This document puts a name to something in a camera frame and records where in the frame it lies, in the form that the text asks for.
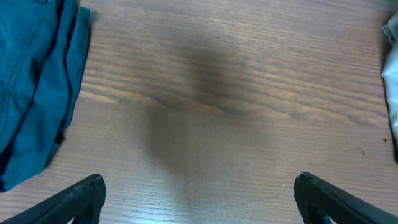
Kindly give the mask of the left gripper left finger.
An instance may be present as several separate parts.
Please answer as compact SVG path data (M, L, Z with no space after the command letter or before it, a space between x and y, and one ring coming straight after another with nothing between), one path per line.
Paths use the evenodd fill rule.
M106 185L92 174L2 224L99 223Z

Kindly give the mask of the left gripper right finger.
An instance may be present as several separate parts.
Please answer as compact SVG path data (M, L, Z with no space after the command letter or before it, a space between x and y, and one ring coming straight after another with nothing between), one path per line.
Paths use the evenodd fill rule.
M309 173L294 182L294 198L305 224L395 224L397 217Z

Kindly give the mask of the khaki shorts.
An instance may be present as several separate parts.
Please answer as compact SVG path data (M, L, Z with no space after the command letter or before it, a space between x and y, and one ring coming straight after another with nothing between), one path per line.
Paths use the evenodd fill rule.
M397 141L397 12L383 25L391 49L387 55L381 77L388 105L389 121L394 140Z

